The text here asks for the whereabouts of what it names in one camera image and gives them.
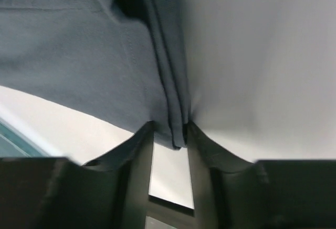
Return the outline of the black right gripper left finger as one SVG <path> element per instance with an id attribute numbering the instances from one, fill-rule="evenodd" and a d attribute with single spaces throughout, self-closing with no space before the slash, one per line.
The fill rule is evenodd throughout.
<path id="1" fill-rule="evenodd" d="M 144 228 L 154 124 L 84 165 L 1 158 L 1 228 Z"/>

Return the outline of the grey t shirt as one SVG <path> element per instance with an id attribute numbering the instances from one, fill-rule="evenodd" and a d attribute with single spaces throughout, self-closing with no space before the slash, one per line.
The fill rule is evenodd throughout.
<path id="1" fill-rule="evenodd" d="M 1 85 L 186 144 L 181 0 L 1 0 Z"/>

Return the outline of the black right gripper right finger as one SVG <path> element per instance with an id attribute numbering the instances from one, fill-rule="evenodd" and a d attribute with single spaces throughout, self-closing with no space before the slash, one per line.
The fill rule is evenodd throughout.
<path id="1" fill-rule="evenodd" d="M 335 228 L 335 161 L 243 160 L 187 126 L 197 228 Z"/>

